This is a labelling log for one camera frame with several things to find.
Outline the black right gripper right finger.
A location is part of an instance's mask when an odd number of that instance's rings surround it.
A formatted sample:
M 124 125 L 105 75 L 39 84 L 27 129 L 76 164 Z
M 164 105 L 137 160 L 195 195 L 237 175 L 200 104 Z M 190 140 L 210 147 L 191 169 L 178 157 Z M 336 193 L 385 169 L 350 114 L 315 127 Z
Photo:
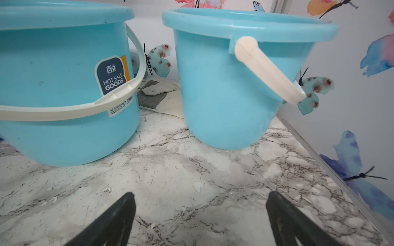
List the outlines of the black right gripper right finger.
M 277 246 L 340 245 L 277 191 L 269 193 L 266 209 Z

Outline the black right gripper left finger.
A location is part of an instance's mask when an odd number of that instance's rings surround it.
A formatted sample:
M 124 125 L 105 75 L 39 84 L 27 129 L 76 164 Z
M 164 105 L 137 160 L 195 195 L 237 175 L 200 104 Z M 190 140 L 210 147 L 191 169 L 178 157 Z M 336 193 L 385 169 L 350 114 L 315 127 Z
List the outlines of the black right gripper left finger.
M 66 245 L 126 246 L 135 214 L 134 194 L 127 192 Z

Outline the teal bucket with sticker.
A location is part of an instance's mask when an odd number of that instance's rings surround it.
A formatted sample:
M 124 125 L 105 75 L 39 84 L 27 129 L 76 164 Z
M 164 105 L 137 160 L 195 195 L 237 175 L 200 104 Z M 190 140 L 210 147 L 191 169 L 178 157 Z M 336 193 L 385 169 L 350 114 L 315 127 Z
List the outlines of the teal bucket with sticker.
M 135 133 L 144 51 L 128 5 L 1 1 L 1 138 L 48 166 L 78 166 Z

